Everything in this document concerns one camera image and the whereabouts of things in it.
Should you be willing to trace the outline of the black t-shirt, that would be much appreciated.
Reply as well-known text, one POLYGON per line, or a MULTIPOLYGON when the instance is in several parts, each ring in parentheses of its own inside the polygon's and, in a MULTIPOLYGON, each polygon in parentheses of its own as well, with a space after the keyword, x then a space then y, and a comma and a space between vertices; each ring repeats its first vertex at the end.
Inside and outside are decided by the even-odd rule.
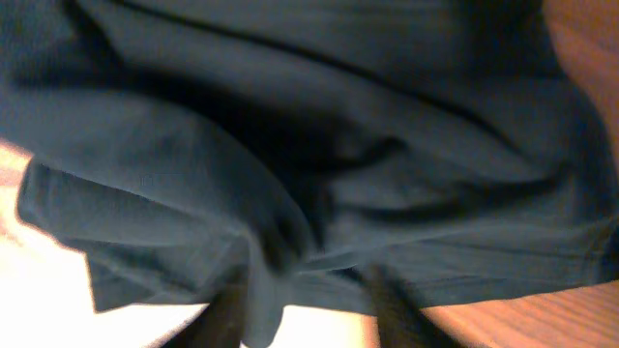
POLYGON ((1 135, 22 220, 86 255, 98 311, 375 314, 618 277, 609 130, 545 1, 5 1, 1 135))

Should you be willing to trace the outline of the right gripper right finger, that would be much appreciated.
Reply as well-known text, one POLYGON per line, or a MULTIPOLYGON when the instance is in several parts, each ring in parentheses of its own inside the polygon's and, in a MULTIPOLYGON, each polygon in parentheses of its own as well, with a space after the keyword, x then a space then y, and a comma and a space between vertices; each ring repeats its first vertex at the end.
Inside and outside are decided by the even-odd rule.
POLYGON ((464 347, 424 315, 414 293, 394 272, 369 265, 364 271, 364 283, 375 309, 381 348, 464 347))

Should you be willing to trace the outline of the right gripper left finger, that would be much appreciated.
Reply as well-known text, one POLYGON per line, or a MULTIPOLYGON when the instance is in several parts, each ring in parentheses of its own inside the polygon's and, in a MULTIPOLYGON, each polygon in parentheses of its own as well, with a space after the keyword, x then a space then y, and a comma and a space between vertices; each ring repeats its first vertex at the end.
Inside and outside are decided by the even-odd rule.
POLYGON ((238 272, 183 330, 162 348, 239 348, 245 327, 248 277, 238 272))

